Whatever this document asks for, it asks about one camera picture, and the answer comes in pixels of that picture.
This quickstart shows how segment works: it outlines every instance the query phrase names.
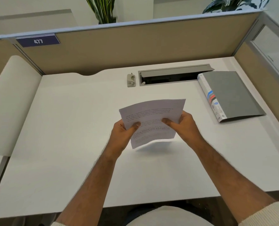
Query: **cubicle number sign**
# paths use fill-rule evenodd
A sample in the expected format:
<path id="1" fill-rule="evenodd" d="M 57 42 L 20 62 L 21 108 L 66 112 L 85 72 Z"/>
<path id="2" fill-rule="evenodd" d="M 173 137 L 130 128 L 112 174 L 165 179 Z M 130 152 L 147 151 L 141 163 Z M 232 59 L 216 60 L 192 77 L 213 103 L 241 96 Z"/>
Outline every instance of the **cubicle number sign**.
<path id="1" fill-rule="evenodd" d="M 16 40 L 24 48 L 60 44 L 60 42 L 55 34 L 31 36 L 31 37 L 20 37 L 20 38 L 16 38 Z"/>

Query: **forearm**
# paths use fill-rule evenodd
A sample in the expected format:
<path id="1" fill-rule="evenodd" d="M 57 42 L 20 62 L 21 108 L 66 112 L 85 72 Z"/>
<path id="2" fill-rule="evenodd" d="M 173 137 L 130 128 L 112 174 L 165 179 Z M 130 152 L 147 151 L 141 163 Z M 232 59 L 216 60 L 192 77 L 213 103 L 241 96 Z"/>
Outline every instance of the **forearm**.
<path id="1" fill-rule="evenodd" d="M 66 226 L 96 226 L 111 181 L 116 157 L 104 150 L 85 182 L 56 220 Z"/>
<path id="2" fill-rule="evenodd" d="M 275 202 L 206 141 L 197 144 L 193 150 L 238 223 Z"/>

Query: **person's left hand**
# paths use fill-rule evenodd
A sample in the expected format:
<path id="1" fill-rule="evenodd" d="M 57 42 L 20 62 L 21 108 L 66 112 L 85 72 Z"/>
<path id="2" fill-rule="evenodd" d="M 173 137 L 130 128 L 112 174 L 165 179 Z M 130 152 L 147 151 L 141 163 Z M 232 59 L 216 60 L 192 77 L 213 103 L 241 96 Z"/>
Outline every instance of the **person's left hand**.
<path id="1" fill-rule="evenodd" d="M 104 150 L 105 153 L 117 159 L 126 148 L 131 136 L 139 128 L 140 122 L 134 123 L 130 129 L 126 130 L 122 120 L 116 122 L 111 131 L 111 135 Z"/>

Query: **person's right hand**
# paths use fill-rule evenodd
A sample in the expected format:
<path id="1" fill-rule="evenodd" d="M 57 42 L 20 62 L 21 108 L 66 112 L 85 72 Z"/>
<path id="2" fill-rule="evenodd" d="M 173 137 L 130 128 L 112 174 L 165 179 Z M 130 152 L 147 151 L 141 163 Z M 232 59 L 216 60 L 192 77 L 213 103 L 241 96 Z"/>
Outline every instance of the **person's right hand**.
<path id="1" fill-rule="evenodd" d="M 163 118 L 161 121 L 168 125 L 171 129 L 174 129 L 192 149 L 199 147 L 201 144 L 206 142 L 200 134 L 193 116 L 185 111 L 181 114 L 179 124 L 168 118 Z"/>

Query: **paper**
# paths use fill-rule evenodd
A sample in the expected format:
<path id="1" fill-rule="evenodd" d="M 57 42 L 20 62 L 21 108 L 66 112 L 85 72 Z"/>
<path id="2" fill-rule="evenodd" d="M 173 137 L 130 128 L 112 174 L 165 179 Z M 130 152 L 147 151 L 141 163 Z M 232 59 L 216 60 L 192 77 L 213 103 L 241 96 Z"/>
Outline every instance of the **paper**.
<path id="1" fill-rule="evenodd" d="M 173 139 L 176 132 L 162 123 L 169 118 L 178 123 L 185 99 L 155 100 L 137 103 L 119 110 L 126 129 L 140 121 L 141 126 L 131 137 L 132 148 L 137 148 L 152 140 Z"/>

